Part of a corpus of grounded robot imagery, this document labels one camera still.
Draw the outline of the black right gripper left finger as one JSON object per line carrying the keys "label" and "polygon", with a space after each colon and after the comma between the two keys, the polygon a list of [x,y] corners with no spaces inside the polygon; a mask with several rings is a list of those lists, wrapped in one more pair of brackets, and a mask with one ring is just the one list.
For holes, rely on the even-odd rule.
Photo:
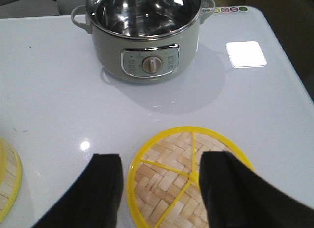
{"label": "black right gripper left finger", "polygon": [[122,192],[120,156],[95,154],[72,186],[34,227],[114,228]]}

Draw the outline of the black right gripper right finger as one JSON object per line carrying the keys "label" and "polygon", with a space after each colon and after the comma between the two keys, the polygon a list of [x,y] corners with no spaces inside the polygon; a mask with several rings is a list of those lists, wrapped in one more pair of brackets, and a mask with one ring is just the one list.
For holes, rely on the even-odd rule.
{"label": "black right gripper right finger", "polygon": [[211,228],[312,228],[314,211],[228,151],[202,153],[201,196]]}

